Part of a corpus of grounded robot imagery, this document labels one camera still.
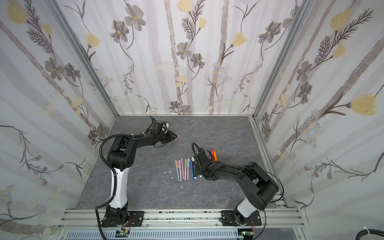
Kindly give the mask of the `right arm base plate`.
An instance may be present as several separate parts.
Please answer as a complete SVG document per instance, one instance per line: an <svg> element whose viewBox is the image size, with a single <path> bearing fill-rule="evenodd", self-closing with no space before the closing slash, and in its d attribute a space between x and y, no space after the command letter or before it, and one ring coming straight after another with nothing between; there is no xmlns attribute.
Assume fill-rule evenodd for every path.
<svg viewBox="0 0 384 240"><path fill-rule="evenodd" d="M241 227L241 226L261 226L262 221L259 211L255 211L249 217L244 217L235 210L223 210L221 211L221 217L219 221L223 226L229 227Z"/></svg>

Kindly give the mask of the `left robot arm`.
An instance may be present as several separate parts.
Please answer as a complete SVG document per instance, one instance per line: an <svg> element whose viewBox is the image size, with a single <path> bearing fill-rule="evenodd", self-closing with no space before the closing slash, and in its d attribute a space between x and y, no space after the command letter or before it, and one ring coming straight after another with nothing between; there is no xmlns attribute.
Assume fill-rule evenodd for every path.
<svg viewBox="0 0 384 240"><path fill-rule="evenodd" d="M106 213L99 225L102 228L122 227L129 224L131 216L128 211L127 183L131 166L139 148L155 146L157 143L166 145L178 136L168 129L169 124L151 118L150 126L137 135L116 134L107 137L101 143L99 155L103 163L111 170L112 184L110 199L95 207L105 207Z"/></svg>

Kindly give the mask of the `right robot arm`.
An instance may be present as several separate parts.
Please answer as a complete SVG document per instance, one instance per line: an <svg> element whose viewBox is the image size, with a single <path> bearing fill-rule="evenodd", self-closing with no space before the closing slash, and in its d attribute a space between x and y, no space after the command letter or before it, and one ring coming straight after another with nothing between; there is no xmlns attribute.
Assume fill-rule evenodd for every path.
<svg viewBox="0 0 384 240"><path fill-rule="evenodd" d="M222 211L223 226L261 225L259 211L265 210L279 191L279 186L257 163L234 166L212 161L206 151L194 152L194 169L207 181L226 180L237 183L243 191L243 200L230 211Z"/></svg>

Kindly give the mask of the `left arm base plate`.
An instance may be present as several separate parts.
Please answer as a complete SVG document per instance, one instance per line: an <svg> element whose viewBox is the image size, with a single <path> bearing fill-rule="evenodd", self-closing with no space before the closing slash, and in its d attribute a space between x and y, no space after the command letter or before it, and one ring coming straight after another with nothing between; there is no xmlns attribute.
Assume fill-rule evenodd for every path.
<svg viewBox="0 0 384 240"><path fill-rule="evenodd" d="M123 211L121 213L106 213L102 220L103 228L112 227L141 227L144 220L144 211Z"/></svg>

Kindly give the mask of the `black marker white cap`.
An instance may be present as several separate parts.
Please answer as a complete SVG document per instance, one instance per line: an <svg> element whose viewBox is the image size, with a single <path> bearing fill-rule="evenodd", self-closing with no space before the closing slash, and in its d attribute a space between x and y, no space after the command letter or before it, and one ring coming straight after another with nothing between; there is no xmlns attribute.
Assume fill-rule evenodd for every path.
<svg viewBox="0 0 384 240"><path fill-rule="evenodd" d="M195 170L195 158L194 157L192 157L192 172L193 172L194 179L197 179L196 170Z"/></svg>

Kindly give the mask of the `orange highlighter pen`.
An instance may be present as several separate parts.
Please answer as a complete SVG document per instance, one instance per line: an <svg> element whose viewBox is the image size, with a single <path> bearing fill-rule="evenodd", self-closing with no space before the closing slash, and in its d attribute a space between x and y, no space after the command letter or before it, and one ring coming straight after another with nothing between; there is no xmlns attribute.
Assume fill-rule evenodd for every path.
<svg viewBox="0 0 384 240"><path fill-rule="evenodd" d="M215 150L212 150L212 155L213 155L213 159L214 159L214 161L217 162L218 159L217 159L217 153L216 153Z"/></svg>

